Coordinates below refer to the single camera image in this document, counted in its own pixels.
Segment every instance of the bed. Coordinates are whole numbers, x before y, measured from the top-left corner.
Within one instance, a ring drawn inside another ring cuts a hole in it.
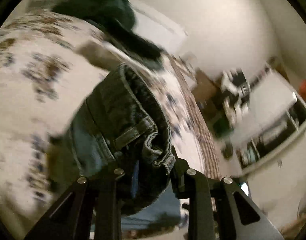
[[[65,131],[109,72],[79,52],[90,42],[141,73],[168,118],[177,155],[206,176],[221,178],[211,135],[171,55],[163,53],[164,70],[153,72],[86,21],[48,10],[27,13],[0,30],[0,219],[16,239],[56,198],[48,181],[52,138]]]

